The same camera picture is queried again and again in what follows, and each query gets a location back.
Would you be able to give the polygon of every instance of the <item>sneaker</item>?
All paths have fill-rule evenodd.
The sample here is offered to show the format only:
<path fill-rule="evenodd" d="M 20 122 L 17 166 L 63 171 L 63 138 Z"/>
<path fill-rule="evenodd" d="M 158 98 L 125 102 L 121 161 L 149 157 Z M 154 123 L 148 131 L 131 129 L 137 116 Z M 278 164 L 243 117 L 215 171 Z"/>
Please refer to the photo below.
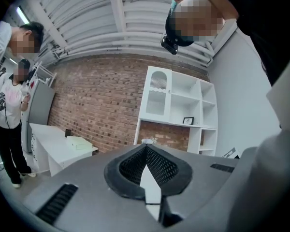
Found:
<path fill-rule="evenodd" d="M 20 184 L 14 184 L 14 183 L 12 183 L 12 186 L 14 187 L 14 188 L 20 188 Z"/>
<path fill-rule="evenodd" d="M 30 174 L 27 174 L 27 175 L 29 175 L 32 178 L 34 178 L 35 176 L 37 176 L 37 174 L 35 174 L 35 173 L 30 173 Z"/>

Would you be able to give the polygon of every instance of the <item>gray wall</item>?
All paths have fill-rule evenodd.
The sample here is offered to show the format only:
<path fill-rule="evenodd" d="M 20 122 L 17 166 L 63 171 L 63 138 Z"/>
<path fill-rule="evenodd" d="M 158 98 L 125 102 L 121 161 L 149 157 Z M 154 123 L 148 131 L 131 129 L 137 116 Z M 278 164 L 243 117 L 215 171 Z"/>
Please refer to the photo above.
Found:
<path fill-rule="evenodd" d="M 214 57 L 209 78 L 215 85 L 218 109 L 217 156 L 235 147 L 240 155 L 280 132 L 266 98 L 271 89 L 252 42 L 238 30 Z"/>

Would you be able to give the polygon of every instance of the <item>white bookcase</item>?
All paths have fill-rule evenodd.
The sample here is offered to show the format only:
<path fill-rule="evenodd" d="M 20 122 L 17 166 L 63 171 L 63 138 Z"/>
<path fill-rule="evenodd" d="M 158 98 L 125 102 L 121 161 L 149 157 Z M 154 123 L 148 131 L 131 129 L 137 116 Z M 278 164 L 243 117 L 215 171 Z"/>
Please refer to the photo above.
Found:
<path fill-rule="evenodd" d="M 194 117 L 192 125 L 183 124 Z M 134 144 L 141 121 L 190 127 L 188 152 L 214 156 L 218 113 L 214 85 L 189 75 L 149 66 Z"/>

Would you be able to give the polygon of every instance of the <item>white desk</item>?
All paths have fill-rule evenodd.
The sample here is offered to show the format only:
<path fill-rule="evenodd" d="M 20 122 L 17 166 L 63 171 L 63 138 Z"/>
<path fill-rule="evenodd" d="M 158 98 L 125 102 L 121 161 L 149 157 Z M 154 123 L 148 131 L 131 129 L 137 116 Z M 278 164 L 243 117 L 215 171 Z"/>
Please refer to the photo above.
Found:
<path fill-rule="evenodd" d="M 92 152 L 98 149 L 71 149 L 66 143 L 64 132 L 58 127 L 32 123 L 30 126 L 34 165 L 38 171 L 50 170 L 51 176 L 80 159 L 92 156 Z"/>

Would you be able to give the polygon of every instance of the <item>fluorescent light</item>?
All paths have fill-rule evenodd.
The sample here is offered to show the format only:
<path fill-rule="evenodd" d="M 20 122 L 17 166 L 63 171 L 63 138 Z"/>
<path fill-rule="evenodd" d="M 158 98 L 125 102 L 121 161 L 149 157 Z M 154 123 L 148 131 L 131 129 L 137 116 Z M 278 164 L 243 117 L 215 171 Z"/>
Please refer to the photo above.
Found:
<path fill-rule="evenodd" d="M 17 7 L 16 12 L 18 13 L 20 19 L 22 19 L 22 21 L 23 21 L 25 24 L 27 24 L 27 23 L 29 22 L 28 19 L 27 19 L 26 16 L 25 16 L 24 12 L 22 12 L 21 8 Z"/>
<path fill-rule="evenodd" d="M 13 59 L 10 58 L 10 61 L 12 61 L 14 64 L 17 64 Z"/>

